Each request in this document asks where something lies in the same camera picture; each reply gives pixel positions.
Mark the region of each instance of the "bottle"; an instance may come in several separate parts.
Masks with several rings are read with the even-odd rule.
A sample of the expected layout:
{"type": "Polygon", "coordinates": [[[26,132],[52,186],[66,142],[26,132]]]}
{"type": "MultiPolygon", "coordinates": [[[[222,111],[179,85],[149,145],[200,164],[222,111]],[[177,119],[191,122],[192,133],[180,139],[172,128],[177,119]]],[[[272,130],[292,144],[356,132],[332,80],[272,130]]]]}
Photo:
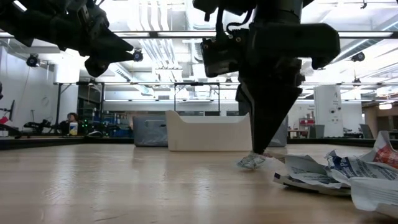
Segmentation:
{"type": "Polygon", "coordinates": [[[77,129],[78,129],[78,123],[77,122],[71,122],[69,123],[69,134],[72,136],[77,135],[77,129]]]}

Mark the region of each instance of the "table surface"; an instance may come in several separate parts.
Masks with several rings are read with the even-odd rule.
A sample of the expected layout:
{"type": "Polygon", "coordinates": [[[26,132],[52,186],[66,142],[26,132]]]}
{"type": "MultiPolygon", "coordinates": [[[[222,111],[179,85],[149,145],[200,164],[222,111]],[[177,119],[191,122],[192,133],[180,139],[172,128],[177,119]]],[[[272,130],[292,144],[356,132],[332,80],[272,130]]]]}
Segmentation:
{"type": "MultiPolygon", "coordinates": [[[[290,154],[341,156],[369,149],[289,145],[290,154]]],[[[355,209],[350,198],[272,182],[283,164],[256,171],[240,152],[169,152],[132,145],[72,145],[0,151],[0,223],[394,223],[355,209]]]]}

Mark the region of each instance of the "camera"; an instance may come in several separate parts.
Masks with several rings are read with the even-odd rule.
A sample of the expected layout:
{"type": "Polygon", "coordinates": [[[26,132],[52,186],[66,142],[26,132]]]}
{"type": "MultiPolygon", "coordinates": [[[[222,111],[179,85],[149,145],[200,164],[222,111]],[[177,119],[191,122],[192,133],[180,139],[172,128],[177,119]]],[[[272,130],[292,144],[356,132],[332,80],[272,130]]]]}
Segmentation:
{"type": "Polygon", "coordinates": [[[29,58],[26,60],[26,64],[29,67],[37,68],[40,66],[40,59],[38,54],[30,54],[29,58]]]}
{"type": "Polygon", "coordinates": [[[133,57],[133,61],[135,61],[135,62],[141,62],[142,59],[144,59],[141,49],[136,49],[134,51],[134,53],[132,54],[132,57],[133,57]]]}
{"type": "Polygon", "coordinates": [[[365,54],[360,52],[354,56],[351,57],[351,60],[353,62],[362,62],[363,60],[365,60],[365,54]]]}

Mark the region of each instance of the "person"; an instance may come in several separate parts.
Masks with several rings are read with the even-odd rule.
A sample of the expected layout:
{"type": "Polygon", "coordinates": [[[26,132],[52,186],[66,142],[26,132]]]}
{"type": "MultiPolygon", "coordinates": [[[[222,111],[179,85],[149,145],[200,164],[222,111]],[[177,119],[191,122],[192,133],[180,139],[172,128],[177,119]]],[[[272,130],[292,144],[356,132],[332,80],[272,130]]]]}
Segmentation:
{"type": "MultiPolygon", "coordinates": [[[[59,128],[60,128],[62,134],[64,134],[64,135],[69,134],[69,124],[70,123],[79,123],[80,124],[79,116],[76,113],[73,113],[73,112],[68,113],[67,119],[65,121],[62,121],[59,124],[59,128]]],[[[79,134],[83,133],[83,129],[80,126],[78,128],[78,133],[79,134]]]]}
{"type": "Polygon", "coordinates": [[[76,113],[68,113],[68,123],[79,122],[79,116],[76,113]]]}

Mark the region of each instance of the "red object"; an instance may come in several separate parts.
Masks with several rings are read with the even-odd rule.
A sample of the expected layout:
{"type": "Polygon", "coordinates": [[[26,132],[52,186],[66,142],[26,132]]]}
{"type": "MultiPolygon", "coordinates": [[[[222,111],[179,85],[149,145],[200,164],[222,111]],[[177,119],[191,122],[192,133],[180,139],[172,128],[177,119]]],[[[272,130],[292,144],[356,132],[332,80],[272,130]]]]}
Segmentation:
{"type": "Polygon", "coordinates": [[[5,123],[7,123],[7,121],[8,121],[8,118],[6,116],[4,116],[0,119],[0,124],[5,124],[5,123]]]}
{"type": "Polygon", "coordinates": [[[382,162],[398,169],[398,152],[395,152],[386,144],[386,146],[378,150],[373,161],[382,162]]]}
{"type": "Polygon", "coordinates": [[[308,125],[308,124],[315,124],[314,119],[306,119],[306,120],[300,120],[300,124],[308,125]]]}

